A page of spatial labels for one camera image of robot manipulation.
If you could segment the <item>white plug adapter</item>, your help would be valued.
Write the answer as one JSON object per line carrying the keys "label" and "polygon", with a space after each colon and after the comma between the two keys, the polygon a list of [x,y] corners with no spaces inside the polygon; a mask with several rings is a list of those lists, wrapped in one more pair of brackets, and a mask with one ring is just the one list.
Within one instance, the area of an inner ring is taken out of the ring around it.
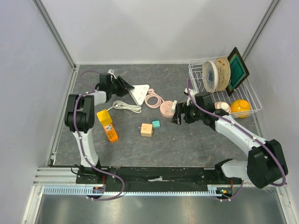
{"label": "white plug adapter", "polygon": [[172,112],[173,114],[174,114],[175,111],[176,111],[176,105],[177,105],[177,101],[174,100],[174,101],[173,101],[173,104],[172,104],[172,107],[171,107],[171,112]]}

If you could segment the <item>pink round power strip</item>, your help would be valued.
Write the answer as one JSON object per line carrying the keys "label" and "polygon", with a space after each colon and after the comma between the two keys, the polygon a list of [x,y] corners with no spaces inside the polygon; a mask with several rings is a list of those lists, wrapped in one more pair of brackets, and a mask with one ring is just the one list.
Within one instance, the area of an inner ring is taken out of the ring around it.
{"label": "pink round power strip", "polygon": [[173,101],[164,101],[160,107],[160,113],[165,118],[172,118],[174,113],[172,112]]}

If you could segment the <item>white triangular power strip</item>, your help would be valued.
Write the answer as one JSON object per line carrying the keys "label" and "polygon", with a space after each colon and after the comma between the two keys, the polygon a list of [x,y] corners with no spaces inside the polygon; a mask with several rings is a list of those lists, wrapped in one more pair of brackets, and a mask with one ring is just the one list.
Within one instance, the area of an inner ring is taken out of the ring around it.
{"label": "white triangular power strip", "polygon": [[142,106],[148,94],[150,86],[148,84],[133,85],[134,89],[129,91],[130,96],[137,106]]}

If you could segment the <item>yellow cube socket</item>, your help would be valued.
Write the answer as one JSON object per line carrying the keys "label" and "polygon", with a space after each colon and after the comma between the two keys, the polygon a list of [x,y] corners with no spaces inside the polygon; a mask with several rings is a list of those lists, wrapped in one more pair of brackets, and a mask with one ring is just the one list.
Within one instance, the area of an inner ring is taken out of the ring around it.
{"label": "yellow cube socket", "polygon": [[107,109],[96,113],[96,115],[97,115],[100,123],[108,123],[108,124],[112,123],[112,119],[111,119]]}

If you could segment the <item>orange power strip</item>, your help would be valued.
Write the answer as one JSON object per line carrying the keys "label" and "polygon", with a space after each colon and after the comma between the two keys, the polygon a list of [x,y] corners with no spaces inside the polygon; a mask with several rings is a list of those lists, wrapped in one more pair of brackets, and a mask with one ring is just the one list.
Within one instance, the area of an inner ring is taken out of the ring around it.
{"label": "orange power strip", "polygon": [[109,121],[108,123],[106,122],[106,123],[102,124],[102,126],[103,126],[103,129],[104,129],[104,131],[106,133],[106,136],[107,136],[108,140],[111,143],[114,143],[114,142],[116,142],[119,139],[118,135],[116,133],[116,130],[115,130],[114,126],[113,126],[112,121]]}

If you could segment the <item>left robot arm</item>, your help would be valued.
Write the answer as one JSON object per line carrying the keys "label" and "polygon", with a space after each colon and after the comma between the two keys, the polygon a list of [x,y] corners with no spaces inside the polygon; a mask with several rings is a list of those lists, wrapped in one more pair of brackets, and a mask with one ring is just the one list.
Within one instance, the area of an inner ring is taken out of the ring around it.
{"label": "left robot arm", "polygon": [[70,94],[67,98],[64,123],[77,141],[81,158],[80,171],[86,174],[91,183],[99,183],[104,173],[101,171],[92,136],[95,106],[108,102],[114,94],[123,97],[133,89],[134,86],[121,76],[115,76],[113,72],[99,73],[99,82],[91,91]]}

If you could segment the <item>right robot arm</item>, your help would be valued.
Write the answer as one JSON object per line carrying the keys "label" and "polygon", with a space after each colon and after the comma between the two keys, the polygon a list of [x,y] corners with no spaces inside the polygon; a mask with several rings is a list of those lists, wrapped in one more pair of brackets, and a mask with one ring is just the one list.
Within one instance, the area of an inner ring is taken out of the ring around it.
{"label": "right robot arm", "polygon": [[246,161],[227,159],[215,165],[214,178],[226,183],[230,178],[250,180],[257,188],[286,184],[288,168],[281,144],[257,136],[237,123],[227,111],[217,109],[209,93],[184,92],[188,100],[172,107],[172,123],[181,125],[201,120],[204,125],[226,136],[247,156]]}

